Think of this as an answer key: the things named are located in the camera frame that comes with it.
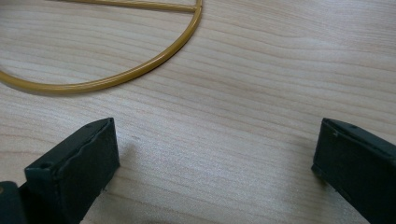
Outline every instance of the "black plastic part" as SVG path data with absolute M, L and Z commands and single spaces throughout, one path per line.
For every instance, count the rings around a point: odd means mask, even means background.
M 13 182 L 0 182 L 0 223 L 27 224 L 18 186 Z
M 25 168 L 23 209 L 12 210 L 30 224 L 79 223 L 119 167 L 114 119 L 87 124 Z
M 322 121 L 312 166 L 370 223 L 396 223 L 396 146 L 334 119 Z

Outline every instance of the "black plastic block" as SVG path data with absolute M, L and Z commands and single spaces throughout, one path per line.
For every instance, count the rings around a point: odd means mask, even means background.
M 0 223 L 27 224 L 20 193 L 13 182 L 0 182 Z
M 119 166 L 114 120 L 90 123 L 26 167 L 21 194 L 34 198 L 25 209 L 39 203 L 46 222 L 79 223 Z M 30 219 L 39 219 L 35 213 Z
M 370 223 L 396 223 L 396 146 L 363 129 L 322 121 L 312 170 Z

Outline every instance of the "yellow plastic tube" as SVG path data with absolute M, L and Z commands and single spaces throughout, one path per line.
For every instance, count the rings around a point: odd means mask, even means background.
M 106 77 L 95 81 L 82 82 L 77 84 L 45 84 L 24 80 L 18 77 L 11 76 L 5 72 L 0 71 L 0 81 L 8 86 L 29 92 L 46 93 L 46 94 L 71 94 L 88 91 L 99 91 L 105 88 L 120 85 L 121 83 L 130 81 L 136 77 L 141 77 L 147 72 L 165 63 L 173 55 L 175 55 L 191 38 L 192 34 L 198 27 L 202 18 L 202 0 L 197 0 L 195 6 L 167 4 L 167 3 L 153 3 L 142 1 L 129 0 L 63 0 L 66 2 L 90 3 L 99 5 L 110 5 L 118 7 L 140 7 L 148 9 L 171 10 L 182 12 L 193 12 L 192 20 L 183 32 L 183 34 L 166 50 L 148 60 L 137 67 L 126 72 L 117 74 L 112 77 Z

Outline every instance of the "light wood surface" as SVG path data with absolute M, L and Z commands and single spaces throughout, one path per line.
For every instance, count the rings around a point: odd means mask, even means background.
M 323 117 L 396 143 L 396 3 L 204 8 L 187 46 L 135 81 L 72 96 L 0 85 L 0 180 L 22 184 L 25 166 L 113 117 L 121 168 L 82 223 L 367 223 L 310 166 Z M 48 83 L 110 76 L 166 48 L 190 19 L 0 0 L 0 69 Z

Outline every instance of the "circular tube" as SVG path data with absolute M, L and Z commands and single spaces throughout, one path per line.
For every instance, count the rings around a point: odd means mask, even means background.
M 192 34 L 197 29 L 201 18 L 202 0 L 197 0 L 194 15 L 189 26 L 171 46 L 169 46 L 163 52 L 148 60 L 147 62 L 112 77 L 105 77 L 95 81 L 88 81 L 76 84 L 45 84 L 24 80 L 0 71 L 0 81 L 18 90 L 46 94 L 73 94 L 88 91 L 99 91 L 102 89 L 120 85 L 121 83 L 145 75 L 147 72 L 160 66 L 162 63 L 165 63 L 168 59 L 175 55 L 187 43 L 187 41 L 189 41 Z

